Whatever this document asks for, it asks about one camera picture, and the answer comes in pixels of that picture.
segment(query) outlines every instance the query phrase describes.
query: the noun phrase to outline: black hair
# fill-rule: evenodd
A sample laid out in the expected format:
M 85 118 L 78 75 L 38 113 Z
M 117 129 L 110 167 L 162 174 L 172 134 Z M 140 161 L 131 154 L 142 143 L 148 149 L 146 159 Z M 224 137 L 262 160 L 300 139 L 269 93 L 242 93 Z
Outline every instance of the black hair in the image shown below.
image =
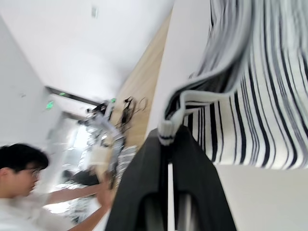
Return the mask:
M 45 169 L 49 160 L 44 152 L 27 144 L 17 143 L 0 147 L 0 169 L 9 167 L 19 172 L 31 163 L 35 168 Z

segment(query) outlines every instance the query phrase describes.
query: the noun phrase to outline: striped fabric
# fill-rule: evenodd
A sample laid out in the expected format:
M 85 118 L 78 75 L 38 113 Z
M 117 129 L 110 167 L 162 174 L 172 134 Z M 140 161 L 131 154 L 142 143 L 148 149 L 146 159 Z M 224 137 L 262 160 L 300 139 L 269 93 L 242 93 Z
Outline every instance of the striped fabric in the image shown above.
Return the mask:
M 307 12 L 307 0 L 212 0 L 204 56 L 168 101 L 161 143 L 184 122 L 214 163 L 307 167 Z
M 115 188 L 119 187 L 119 184 L 122 180 L 122 176 L 126 170 L 126 168 L 129 166 L 133 158 L 135 157 L 135 154 L 137 152 L 137 146 L 131 146 L 123 149 L 118 156 L 117 159 L 117 167 L 116 167 L 116 185 Z

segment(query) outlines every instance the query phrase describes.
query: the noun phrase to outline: young man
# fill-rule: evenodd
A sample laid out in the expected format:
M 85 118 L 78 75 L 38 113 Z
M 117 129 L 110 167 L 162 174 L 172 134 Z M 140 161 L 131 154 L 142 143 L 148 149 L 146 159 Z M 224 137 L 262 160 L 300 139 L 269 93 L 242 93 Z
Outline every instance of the young man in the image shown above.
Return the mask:
M 107 177 L 102 184 L 83 189 L 60 190 L 46 195 L 31 193 L 39 172 L 48 164 L 43 152 L 28 145 L 0 148 L 0 231 L 91 231 L 111 208 Z M 97 195 L 101 207 L 76 226 L 42 208 L 92 194 Z

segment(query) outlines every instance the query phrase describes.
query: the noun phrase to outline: white shirt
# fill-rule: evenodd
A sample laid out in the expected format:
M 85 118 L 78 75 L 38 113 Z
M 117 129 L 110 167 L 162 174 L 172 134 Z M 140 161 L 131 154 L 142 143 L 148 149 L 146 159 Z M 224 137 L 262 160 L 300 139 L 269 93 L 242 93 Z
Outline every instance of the white shirt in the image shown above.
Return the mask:
M 67 231 L 73 224 L 43 206 L 48 194 L 0 199 L 0 231 Z

